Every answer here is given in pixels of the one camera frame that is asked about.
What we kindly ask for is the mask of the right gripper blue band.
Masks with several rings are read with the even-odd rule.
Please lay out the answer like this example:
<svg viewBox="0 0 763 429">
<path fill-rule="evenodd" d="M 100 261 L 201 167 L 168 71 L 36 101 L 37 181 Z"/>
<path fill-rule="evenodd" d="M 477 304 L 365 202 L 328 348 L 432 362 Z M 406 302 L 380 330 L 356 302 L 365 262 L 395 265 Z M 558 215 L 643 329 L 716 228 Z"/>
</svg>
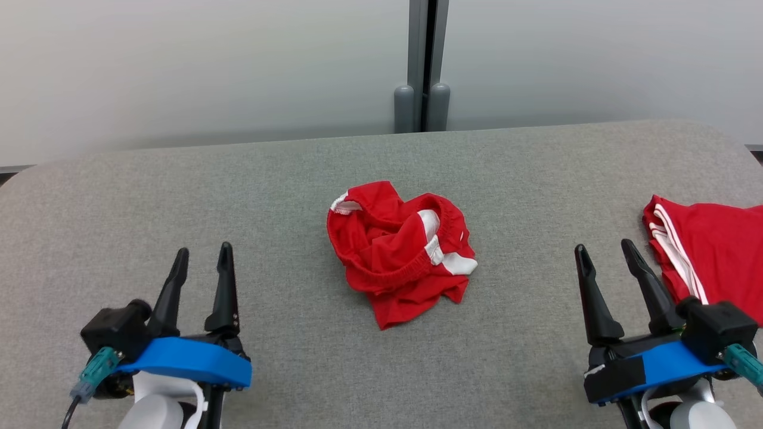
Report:
<svg viewBox="0 0 763 429">
<path fill-rule="evenodd" d="M 642 396 L 652 388 L 675 394 L 701 377 L 732 372 L 720 359 L 703 363 L 678 337 L 675 333 L 625 338 L 622 331 L 588 334 L 590 367 L 584 373 L 588 402 L 603 406 Z"/>
</svg>

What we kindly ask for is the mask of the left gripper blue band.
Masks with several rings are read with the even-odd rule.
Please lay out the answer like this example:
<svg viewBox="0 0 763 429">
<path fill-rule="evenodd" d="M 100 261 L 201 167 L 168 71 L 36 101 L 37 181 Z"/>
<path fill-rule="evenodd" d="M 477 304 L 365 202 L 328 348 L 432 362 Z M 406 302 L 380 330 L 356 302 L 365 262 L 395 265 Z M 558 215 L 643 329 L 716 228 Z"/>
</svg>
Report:
<svg viewBox="0 0 763 429">
<path fill-rule="evenodd" d="M 182 286 L 188 273 L 189 250 L 179 249 L 153 308 L 147 328 L 155 339 L 134 361 L 124 359 L 98 386 L 96 399 L 122 399 L 134 394 L 139 372 L 186 378 L 230 391 L 251 386 L 253 364 L 240 333 L 236 272 L 231 243 L 222 242 L 213 309 L 204 322 L 208 335 L 179 337 L 177 328 Z"/>
</svg>

